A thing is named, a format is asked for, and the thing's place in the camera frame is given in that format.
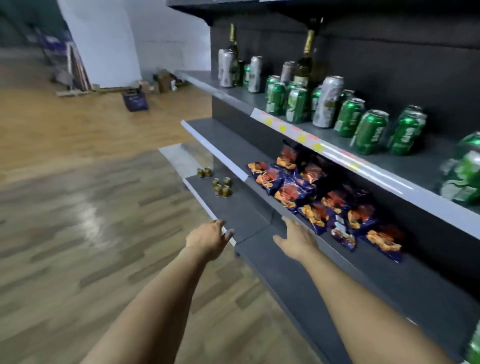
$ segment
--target person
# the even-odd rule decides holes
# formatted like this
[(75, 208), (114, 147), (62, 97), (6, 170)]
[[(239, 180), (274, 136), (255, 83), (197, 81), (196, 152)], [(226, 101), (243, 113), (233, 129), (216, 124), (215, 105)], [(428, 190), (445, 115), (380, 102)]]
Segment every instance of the person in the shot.
[[(283, 220), (287, 237), (273, 240), (310, 274), (354, 364), (453, 363), (418, 326), (337, 267), (303, 226)], [(214, 220), (194, 229), (185, 248), (132, 300), (82, 363), (174, 363), (198, 280), (233, 236), (233, 231), (222, 234), (223, 225)]]

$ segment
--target yellow sticker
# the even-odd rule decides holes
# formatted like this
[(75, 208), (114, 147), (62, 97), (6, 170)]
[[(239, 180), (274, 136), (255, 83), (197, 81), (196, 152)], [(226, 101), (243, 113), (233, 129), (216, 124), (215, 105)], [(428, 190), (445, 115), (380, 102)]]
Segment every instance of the yellow sticker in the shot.
[(315, 143), (312, 145), (312, 149), (317, 153), (322, 153), (325, 150), (325, 147), (321, 144)]
[(300, 143), (304, 143), (306, 140), (307, 140), (307, 136), (306, 135), (299, 135), (299, 137), (297, 138), (297, 140), (300, 142)]
[(360, 164), (357, 162), (350, 162), (348, 166), (353, 170), (358, 170), (360, 168)]

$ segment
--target gold can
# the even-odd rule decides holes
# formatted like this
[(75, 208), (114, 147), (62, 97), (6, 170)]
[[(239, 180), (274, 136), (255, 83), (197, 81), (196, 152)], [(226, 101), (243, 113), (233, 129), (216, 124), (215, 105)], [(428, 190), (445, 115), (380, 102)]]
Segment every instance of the gold can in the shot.
[(225, 177), (225, 179), (223, 180), (223, 185), (232, 187), (232, 180), (229, 177)]
[(231, 194), (231, 190), (229, 186), (223, 186), (222, 187), (222, 196), (223, 197), (228, 197)]
[(215, 196), (221, 196), (222, 195), (222, 185), (221, 184), (216, 184), (213, 186), (213, 191), (215, 192)]

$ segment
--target wooden floor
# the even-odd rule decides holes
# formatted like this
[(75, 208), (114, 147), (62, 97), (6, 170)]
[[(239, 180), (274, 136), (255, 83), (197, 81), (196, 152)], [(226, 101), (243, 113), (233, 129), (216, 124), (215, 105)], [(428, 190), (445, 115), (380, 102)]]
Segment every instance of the wooden floor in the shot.
[[(186, 141), (179, 119), (208, 116), (209, 97), (152, 97), (143, 115), (118, 95), (0, 100), (0, 363), (78, 363), (209, 220), (156, 149)], [(200, 280), (177, 363), (319, 360), (229, 245)]]

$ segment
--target champagne bottle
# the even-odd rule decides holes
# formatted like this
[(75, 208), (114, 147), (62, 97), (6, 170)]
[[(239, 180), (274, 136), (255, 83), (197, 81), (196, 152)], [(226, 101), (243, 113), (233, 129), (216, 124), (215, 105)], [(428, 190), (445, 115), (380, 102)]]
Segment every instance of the champagne bottle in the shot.
[(303, 56), (297, 62), (297, 68), (293, 72), (293, 82), (301, 83), (303, 87), (308, 86), (308, 80), (310, 73), (312, 72), (312, 42), (314, 32), (308, 31), (307, 41), (305, 42), (305, 48), (303, 49)]
[(233, 52), (234, 60), (232, 62), (232, 72), (235, 75), (233, 79), (233, 84), (236, 85), (239, 83), (237, 67), (238, 67), (238, 60), (239, 60), (239, 49), (237, 47), (237, 31), (235, 29), (235, 25), (233, 23), (230, 24), (230, 44), (228, 49)]

